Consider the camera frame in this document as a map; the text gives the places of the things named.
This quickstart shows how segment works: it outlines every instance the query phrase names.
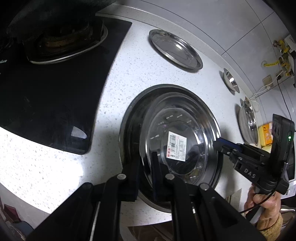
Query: black glass stovetop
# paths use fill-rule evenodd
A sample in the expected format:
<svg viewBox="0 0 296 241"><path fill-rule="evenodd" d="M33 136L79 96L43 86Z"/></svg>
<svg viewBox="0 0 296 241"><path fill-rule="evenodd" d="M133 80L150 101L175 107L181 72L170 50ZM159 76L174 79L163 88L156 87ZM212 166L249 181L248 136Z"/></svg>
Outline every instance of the black glass stovetop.
<svg viewBox="0 0 296 241"><path fill-rule="evenodd" d="M108 36L98 47L65 62L18 60L0 76L0 127L31 141L84 154L98 102L131 22L103 18Z"/></svg>

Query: barcode label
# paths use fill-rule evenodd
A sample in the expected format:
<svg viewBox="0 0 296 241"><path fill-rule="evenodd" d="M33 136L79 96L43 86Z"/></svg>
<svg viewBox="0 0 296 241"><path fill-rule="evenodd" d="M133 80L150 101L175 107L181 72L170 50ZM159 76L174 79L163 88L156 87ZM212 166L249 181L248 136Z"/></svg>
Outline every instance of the barcode label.
<svg viewBox="0 0 296 241"><path fill-rule="evenodd" d="M171 131L168 132L168 145L166 157L177 161L186 160L187 138Z"/></svg>

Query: stainless steel bowl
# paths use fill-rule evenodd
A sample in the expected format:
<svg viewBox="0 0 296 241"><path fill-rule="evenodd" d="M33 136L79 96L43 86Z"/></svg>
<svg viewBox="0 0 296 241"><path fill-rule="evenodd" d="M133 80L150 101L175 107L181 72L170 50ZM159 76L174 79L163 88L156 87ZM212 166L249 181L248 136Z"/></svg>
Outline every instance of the stainless steel bowl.
<svg viewBox="0 0 296 241"><path fill-rule="evenodd" d="M223 80L224 80L226 86L230 90L236 91L237 93L239 93L239 87L238 87L237 83L235 82L235 79L232 77L231 73L229 73L229 71L225 68L224 68L224 73L223 73Z"/></svg>
<svg viewBox="0 0 296 241"><path fill-rule="evenodd" d="M255 113L253 106L246 98L242 107L239 110L239 128L242 133L242 137L249 144L258 145L258 128L255 119Z"/></svg>

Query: sleeve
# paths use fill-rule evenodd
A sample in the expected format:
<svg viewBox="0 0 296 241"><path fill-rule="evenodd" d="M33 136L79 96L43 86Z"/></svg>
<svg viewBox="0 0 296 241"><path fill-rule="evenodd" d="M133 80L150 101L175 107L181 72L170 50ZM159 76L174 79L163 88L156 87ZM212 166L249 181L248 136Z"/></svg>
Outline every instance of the sleeve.
<svg viewBox="0 0 296 241"><path fill-rule="evenodd" d="M270 228L260 231L267 241L275 241L281 232L281 227L283 225L283 218L281 214L278 217L278 220Z"/></svg>

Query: yellow box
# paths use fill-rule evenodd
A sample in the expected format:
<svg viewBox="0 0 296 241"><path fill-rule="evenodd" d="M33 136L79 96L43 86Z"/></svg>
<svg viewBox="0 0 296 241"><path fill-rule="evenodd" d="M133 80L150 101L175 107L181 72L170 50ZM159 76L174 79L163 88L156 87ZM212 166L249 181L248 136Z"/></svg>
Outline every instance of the yellow box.
<svg viewBox="0 0 296 241"><path fill-rule="evenodd" d="M261 146L267 146L272 144L273 136L272 131L272 122L265 124L259 127L259 137Z"/></svg>

